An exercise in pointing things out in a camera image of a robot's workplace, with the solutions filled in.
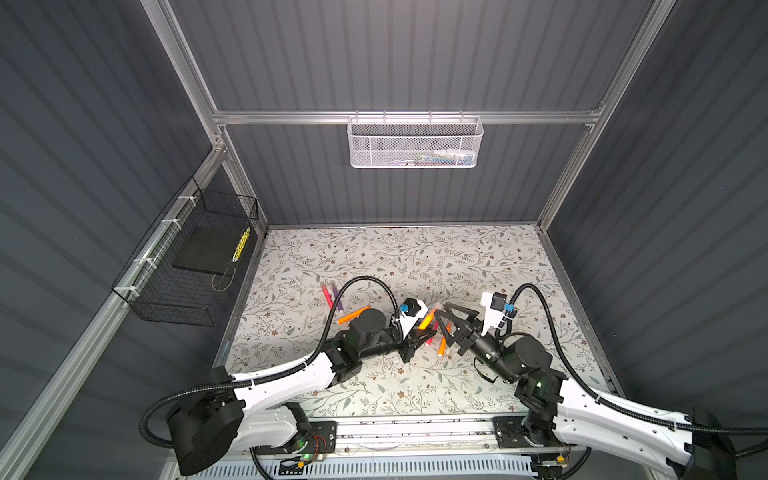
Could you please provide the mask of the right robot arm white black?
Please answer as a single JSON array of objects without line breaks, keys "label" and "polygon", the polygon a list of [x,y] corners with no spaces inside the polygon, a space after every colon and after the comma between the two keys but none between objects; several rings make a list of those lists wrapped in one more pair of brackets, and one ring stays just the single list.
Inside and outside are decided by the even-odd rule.
[{"label": "right robot arm white black", "polygon": [[523,431],[534,444],[589,447],[674,479],[737,478],[735,448],[714,432],[714,416],[706,415],[704,431],[695,432],[685,414],[592,390],[574,374],[554,369],[552,355],[535,338],[503,346],[480,331],[473,310],[447,304],[435,318],[448,345],[472,353],[496,379],[514,386],[528,409]]}]

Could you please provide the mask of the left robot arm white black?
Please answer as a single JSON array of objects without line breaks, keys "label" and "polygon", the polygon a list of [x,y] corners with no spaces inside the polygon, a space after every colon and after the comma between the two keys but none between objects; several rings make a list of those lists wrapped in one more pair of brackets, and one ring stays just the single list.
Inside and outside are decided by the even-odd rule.
[{"label": "left robot arm white black", "polygon": [[392,318],[368,308],[347,329],[324,340],[317,356],[290,362],[286,369],[237,374],[228,389],[182,397],[166,415],[181,474],[200,473],[239,447],[301,450],[314,434],[296,397],[346,382],[368,358],[397,353],[409,362],[435,334],[424,325],[430,315],[414,300]]}]

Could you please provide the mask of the purple marker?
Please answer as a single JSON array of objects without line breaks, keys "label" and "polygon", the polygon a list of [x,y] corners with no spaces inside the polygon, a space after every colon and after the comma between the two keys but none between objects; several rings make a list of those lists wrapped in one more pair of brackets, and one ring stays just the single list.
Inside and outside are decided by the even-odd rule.
[{"label": "purple marker", "polygon": [[332,292],[333,292],[334,302],[336,304],[337,310],[338,311],[343,311],[344,307],[343,307],[343,303],[342,303],[342,300],[341,300],[341,294],[339,292],[339,289],[336,286],[332,286]]}]

